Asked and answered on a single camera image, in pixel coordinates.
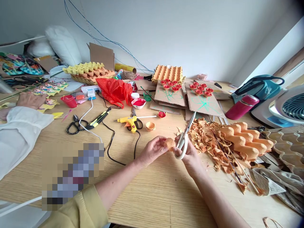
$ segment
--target yellow glue gun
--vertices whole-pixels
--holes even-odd
[[[130,126],[128,126],[127,129],[131,131],[133,134],[137,131],[137,129],[142,129],[143,126],[141,120],[137,119],[136,116],[119,118],[117,122],[130,124]]]

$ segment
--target white pillow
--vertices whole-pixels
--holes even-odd
[[[65,65],[74,66],[82,62],[78,46],[65,27],[58,25],[49,26],[45,30],[45,35],[50,41],[53,50]]]

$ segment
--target fan grille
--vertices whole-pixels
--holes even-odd
[[[304,93],[289,98],[283,105],[283,112],[293,119],[304,120]]]

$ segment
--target yellow sleeve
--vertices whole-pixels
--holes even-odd
[[[108,223],[107,211],[95,189],[90,186],[79,192],[39,227],[103,227]]]

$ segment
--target hand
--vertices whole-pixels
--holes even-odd
[[[178,140],[180,139],[180,136],[177,136],[175,138],[175,143],[177,144]],[[180,156],[182,154],[182,151],[178,149],[177,147],[173,147],[173,152]],[[188,140],[188,146],[186,150],[186,154],[184,158],[182,159],[189,175],[193,178],[195,175],[198,174],[205,174],[206,170],[203,168],[201,159],[199,155],[197,154],[196,148],[192,145],[191,140]]]
[[[134,160],[136,164],[147,167],[154,162],[160,155],[168,151],[167,147],[164,147],[164,141],[166,137],[157,136],[147,143],[141,154]]]
[[[22,92],[16,106],[23,106],[37,110],[41,105],[44,104],[47,94],[34,95],[33,93]]]

